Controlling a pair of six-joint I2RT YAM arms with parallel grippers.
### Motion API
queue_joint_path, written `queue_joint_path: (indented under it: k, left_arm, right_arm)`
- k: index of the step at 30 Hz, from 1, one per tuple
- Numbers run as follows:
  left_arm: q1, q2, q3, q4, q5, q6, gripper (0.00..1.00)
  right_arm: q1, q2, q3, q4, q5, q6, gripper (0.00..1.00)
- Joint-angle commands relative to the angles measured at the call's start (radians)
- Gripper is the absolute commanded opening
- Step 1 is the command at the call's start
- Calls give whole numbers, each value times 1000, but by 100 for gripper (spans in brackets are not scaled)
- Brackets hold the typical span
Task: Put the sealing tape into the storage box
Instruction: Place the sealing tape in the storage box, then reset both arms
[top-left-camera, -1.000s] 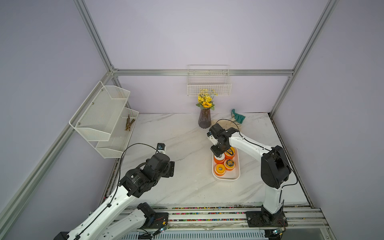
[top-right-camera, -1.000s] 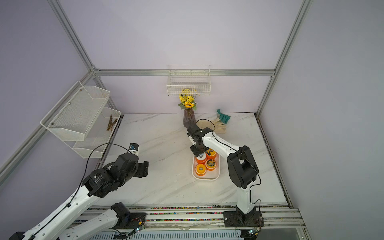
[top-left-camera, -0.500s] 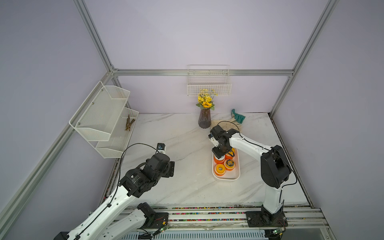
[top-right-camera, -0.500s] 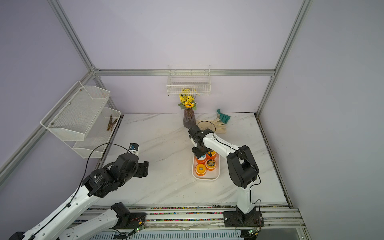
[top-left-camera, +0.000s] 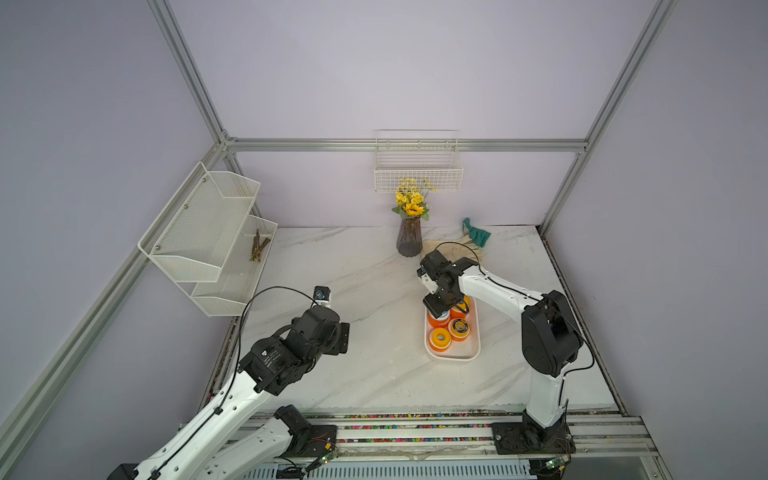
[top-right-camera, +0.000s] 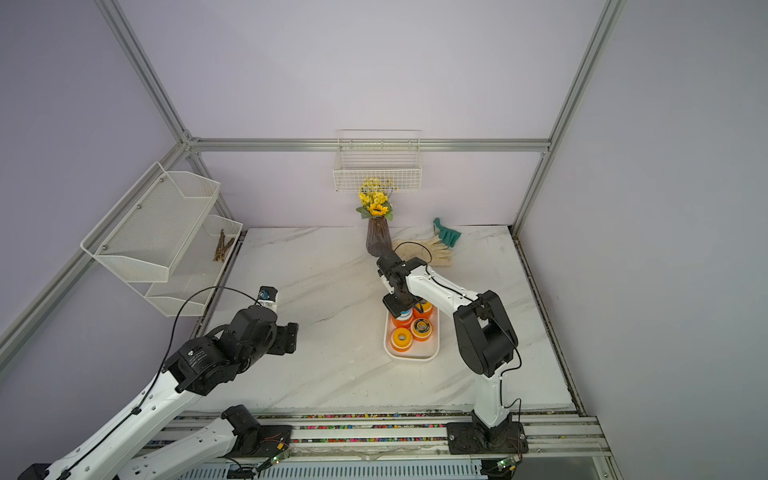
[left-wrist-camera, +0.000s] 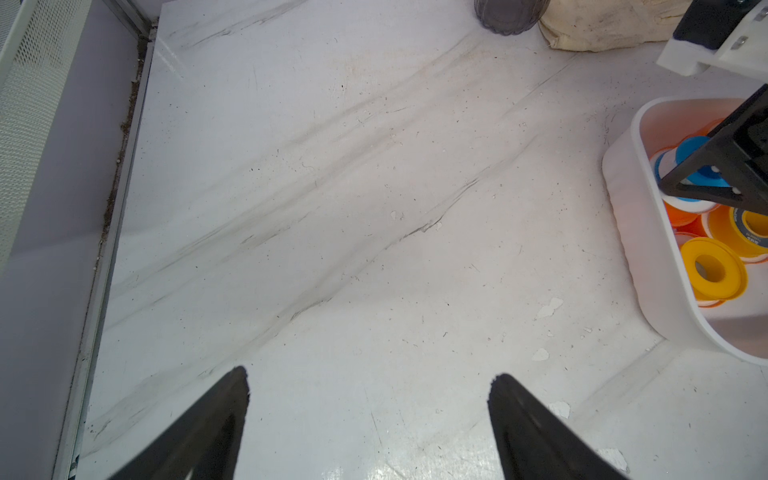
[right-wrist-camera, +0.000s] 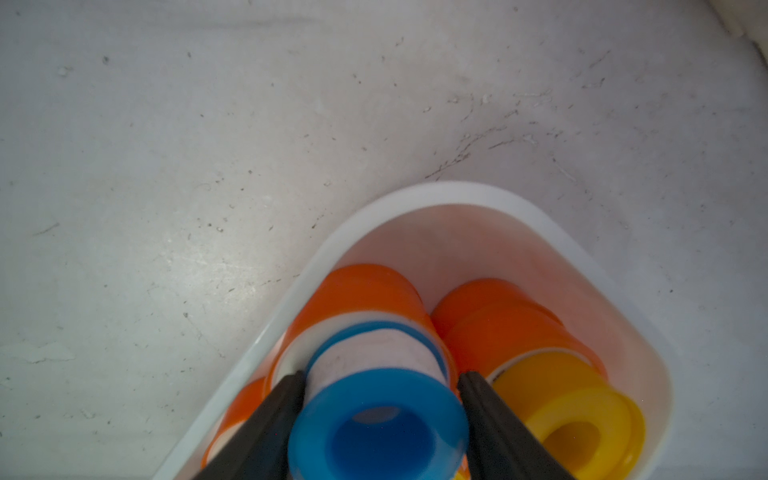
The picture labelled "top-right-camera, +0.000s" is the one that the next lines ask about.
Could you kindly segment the orange sealing tape roll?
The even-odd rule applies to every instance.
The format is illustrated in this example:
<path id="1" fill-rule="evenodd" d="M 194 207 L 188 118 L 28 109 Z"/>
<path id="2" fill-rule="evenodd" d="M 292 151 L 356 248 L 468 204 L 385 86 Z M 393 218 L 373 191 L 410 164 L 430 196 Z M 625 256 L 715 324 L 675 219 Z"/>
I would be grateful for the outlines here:
<path id="1" fill-rule="evenodd" d="M 421 301 L 414 305 L 412 312 L 415 319 L 428 319 L 433 312 L 433 305 L 428 301 Z"/>
<path id="2" fill-rule="evenodd" d="M 413 323 L 413 321 L 414 321 L 414 319 L 413 319 L 413 317 L 412 317 L 412 316 L 410 316 L 410 317 L 407 317 L 407 318 L 405 318 L 405 317 L 393 317 L 393 316 L 390 316 L 390 317 L 389 317 L 389 320 L 390 320 L 391 324 L 392 324 L 392 325 L 393 325 L 393 326 L 394 326 L 396 329 L 398 329 L 398 328 L 405 328 L 405 329 L 409 329 L 409 328 L 410 328 L 410 326 L 411 326 L 411 324 L 412 324 L 412 323 Z"/>

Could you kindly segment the small black yellow tape roll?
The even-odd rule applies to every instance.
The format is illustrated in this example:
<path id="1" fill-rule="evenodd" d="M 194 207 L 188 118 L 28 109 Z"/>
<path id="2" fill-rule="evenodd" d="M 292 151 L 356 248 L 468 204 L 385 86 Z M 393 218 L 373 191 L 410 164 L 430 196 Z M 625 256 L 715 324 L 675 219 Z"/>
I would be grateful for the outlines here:
<path id="1" fill-rule="evenodd" d="M 411 324 L 411 333 L 415 340 L 426 341 L 433 333 L 432 323 L 427 318 L 418 318 Z"/>

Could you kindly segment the yellow sealing tape roll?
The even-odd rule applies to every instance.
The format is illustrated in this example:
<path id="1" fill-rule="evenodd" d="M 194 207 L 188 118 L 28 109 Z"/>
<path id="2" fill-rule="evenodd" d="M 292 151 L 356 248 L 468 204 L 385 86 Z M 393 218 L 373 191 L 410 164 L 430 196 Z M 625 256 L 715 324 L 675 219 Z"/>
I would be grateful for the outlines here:
<path id="1" fill-rule="evenodd" d="M 389 336 L 389 345 L 398 353 L 407 352 L 413 344 L 413 336 L 409 329 L 399 327 L 394 329 Z"/>

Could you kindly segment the blue sealing tape roll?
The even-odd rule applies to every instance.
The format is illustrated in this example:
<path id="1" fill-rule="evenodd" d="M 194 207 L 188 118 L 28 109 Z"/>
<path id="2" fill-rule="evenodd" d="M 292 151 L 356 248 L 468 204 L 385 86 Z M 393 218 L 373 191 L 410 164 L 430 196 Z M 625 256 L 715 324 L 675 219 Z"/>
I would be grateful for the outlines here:
<path id="1" fill-rule="evenodd" d="M 400 314 L 399 314 L 399 315 L 396 317 L 396 319 L 397 319 L 397 320 L 399 320 L 399 321 L 406 321 L 406 320 L 410 320 L 410 319 L 412 318 L 412 316 L 413 316 L 413 314 L 412 314 L 412 310 L 411 310 L 411 309 L 409 309 L 409 310 L 406 310 L 406 311 L 402 311 L 402 312 L 401 312 L 401 313 L 400 313 Z"/>

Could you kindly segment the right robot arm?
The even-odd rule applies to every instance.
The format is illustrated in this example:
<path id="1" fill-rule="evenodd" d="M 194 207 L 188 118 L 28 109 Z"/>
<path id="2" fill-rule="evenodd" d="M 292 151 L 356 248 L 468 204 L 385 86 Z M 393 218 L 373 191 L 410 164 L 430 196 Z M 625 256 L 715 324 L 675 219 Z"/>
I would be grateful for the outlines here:
<path id="1" fill-rule="evenodd" d="M 426 261 L 403 260 L 393 250 L 376 265 L 387 289 L 383 304 L 394 317 L 426 301 L 452 318 L 459 354 L 477 375 L 473 415 L 488 429 L 501 426 L 508 417 L 503 368 L 518 353 L 519 340 L 499 295 L 468 290 L 439 275 Z"/>

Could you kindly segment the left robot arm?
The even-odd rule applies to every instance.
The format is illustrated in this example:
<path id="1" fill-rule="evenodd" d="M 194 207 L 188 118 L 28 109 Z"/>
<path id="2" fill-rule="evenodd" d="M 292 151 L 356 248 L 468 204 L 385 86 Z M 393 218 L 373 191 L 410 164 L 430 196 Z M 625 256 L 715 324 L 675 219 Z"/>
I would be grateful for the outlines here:
<path id="1" fill-rule="evenodd" d="M 91 437 L 52 463 L 34 463 L 23 479 L 176 479 L 216 458 L 260 458 L 260 471 L 286 452 L 292 429 L 264 426 L 243 405 L 226 408 L 197 432 L 149 454 L 140 451 L 171 420 L 233 381 L 265 355 L 296 350 L 298 324 L 277 323 L 253 304 L 232 321 L 184 343 L 145 389 Z"/>

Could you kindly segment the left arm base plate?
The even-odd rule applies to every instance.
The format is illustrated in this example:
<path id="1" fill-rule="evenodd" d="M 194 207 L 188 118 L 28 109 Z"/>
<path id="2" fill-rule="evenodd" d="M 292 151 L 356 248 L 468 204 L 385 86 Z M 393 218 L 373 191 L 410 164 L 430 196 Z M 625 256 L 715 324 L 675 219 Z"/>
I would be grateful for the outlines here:
<path id="1" fill-rule="evenodd" d="M 244 405 L 226 409 L 221 418 L 229 423 L 235 440 L 227 457 L 273 457 L 285 450 L 291 440 L 291 425 L 260 423 Z"/>

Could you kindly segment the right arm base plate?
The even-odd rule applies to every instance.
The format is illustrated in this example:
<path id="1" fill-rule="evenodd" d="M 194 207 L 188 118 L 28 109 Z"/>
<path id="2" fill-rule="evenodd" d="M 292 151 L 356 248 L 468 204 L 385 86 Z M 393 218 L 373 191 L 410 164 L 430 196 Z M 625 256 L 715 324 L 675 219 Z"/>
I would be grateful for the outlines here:
<path id="1" fill-rule="evenodd" d="M 488 427 L 475 414 L 470 421 L 446 424 L 447 444 L 452 455 L 527 454 L 529 445 L 523 424 L 508 413 L 495 427 Z"/>

